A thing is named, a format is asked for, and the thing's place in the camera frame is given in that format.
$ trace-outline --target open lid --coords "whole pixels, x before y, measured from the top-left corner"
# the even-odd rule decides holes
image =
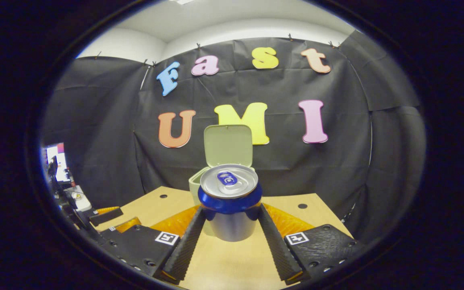
[[[220,164],[252,166],[252,130],[246,125],[208,126],[204,131],[204,146],[210,167]]]

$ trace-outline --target computer monitor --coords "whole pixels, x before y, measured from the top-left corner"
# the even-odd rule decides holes
[[[64,143],[48,145],[44,148],[44,153],[46,154],[46,165],[48,165],[51,162],[51,159],[54,156],[57,156],[57,181],[59,183],[71,182],[69,174],[67,172],[68,165],[66,163],[66,154],[64,153]]]

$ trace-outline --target white ceiling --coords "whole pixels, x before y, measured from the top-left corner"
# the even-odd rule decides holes
[[[302,0],[194,0],[184,5],[164,0],[117,27],[141,31],[168,43],[208,26],[262,18],[308,22],[346,35],[354,30],[343,20]]]

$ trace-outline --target blue can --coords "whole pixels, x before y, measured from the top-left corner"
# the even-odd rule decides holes
[[[249,167],[223,164],[200,179],[198,198],[216,237],[227,242],[246,239],[255,229],[263,190]]]

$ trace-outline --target pull tab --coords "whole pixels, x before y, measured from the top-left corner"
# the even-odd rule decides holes
[[[237,178],[232,173],[228,171],[223,171],[217,174],[217,179],[221,181],[224,185],[234,185],[237,183]]]

